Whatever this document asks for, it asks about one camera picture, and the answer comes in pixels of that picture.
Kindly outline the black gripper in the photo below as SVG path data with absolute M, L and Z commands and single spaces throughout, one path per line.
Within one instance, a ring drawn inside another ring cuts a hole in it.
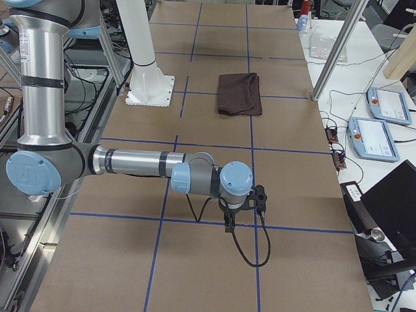
M 235 230 L 235 215 L 240 211 L 250 211 L 252 206 L 250 200 L 245 199 L 241 203 L 229 203 L 224 198 L 218 199 L 218 206 L 224 213 L 224 226 L 225 232 L 231 232 Z

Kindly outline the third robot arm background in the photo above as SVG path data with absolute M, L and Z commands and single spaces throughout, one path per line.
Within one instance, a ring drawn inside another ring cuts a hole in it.
M 20 37 L 16 24 L 10 19 L 1 20 L 1 48 L 15 64 L 20 64 Z

